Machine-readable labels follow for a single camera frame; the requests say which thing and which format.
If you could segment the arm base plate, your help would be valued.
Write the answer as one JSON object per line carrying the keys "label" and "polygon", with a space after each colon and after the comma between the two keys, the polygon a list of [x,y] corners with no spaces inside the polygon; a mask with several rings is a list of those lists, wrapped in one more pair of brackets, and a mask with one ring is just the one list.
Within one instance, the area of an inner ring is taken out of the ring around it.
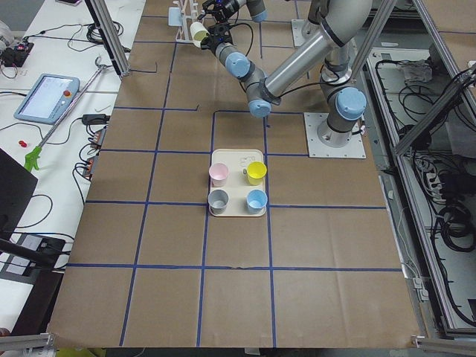
{"label": "arm base plate", "polygon": [[303,117],[310,158],[366,158],[357,123],[349,132],[340,133],[328,126],[327,113],[304,112]]}
{"label": "arm base plate", "polygon": [[305,19],[293,19],[291,28],[294,47],[298,48],[309,38],[308,22]]}

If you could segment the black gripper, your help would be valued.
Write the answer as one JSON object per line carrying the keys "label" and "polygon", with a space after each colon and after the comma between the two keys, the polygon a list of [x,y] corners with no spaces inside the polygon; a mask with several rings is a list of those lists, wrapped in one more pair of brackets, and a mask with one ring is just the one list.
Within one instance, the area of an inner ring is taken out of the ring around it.
{"label": "black gripper", "polygon": [[211,15],[217,23],[227,22],[241,8],[241,4],[236,0],[207,0],[202,4],[202,12],[199,21],[206,15]]}
{"label": "black gripper", "polygon": [[205,38],[200,42],[202,50],[215,51],[222,43],[233,44],[231,24],[215,24],[207,28]]}

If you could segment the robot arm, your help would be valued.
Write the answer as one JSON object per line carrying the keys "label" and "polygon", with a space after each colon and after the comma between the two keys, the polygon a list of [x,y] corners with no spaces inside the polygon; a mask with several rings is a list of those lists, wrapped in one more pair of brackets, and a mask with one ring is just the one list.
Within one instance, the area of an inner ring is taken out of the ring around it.
{"label": "robot arm", "polygon": [[254,22],[267,19],[263,1],[205,1],[199,19],[206,15],[214,18],[215,24],[200,41],[203,50],[210,50],[237,78],[245,89],[249,112],[256,118],[271,113],[272,105],[279,105],[281,97],[290,85],[296,83],[306,72],[333,51],[345,48],[365,23],[371,1],[313,1],[308,21],[315,26],[311,36],[270,75],[257,67],[246,54],[233,44],[228,20],[240,11],[248,9]]}
{"label": "robot arm", "polygon": [[261,0],[208,0],[202,4],[202,12],[198,16],[201,21],[206,15],[212,16],[217,23],[227,22],[242,7],[246,7],[254,22],[267,19],[267,10]]}

